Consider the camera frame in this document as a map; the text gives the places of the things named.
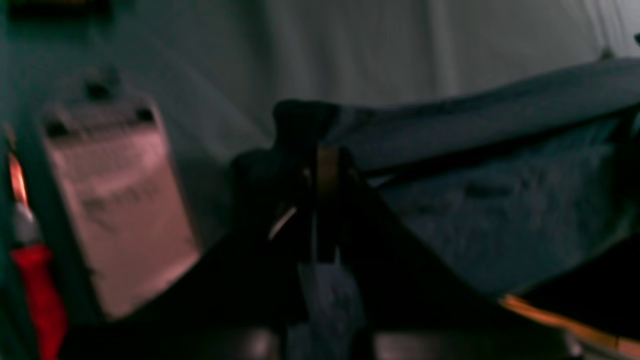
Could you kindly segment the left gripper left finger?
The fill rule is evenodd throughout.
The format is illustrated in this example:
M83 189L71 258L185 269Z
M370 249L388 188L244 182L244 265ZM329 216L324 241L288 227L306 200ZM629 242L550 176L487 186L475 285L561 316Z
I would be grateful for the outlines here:
M233 164L228 234L123 320L77 327L62 360L281 360L307 317L298 266L312 257L313 150L256 150Z

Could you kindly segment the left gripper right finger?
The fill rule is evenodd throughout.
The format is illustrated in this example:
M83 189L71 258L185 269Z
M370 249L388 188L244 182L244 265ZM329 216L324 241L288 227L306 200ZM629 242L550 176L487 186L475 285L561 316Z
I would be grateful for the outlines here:
M564 360L566 337L478 294L361 178L317 150L317 259L338 265L348 360Z

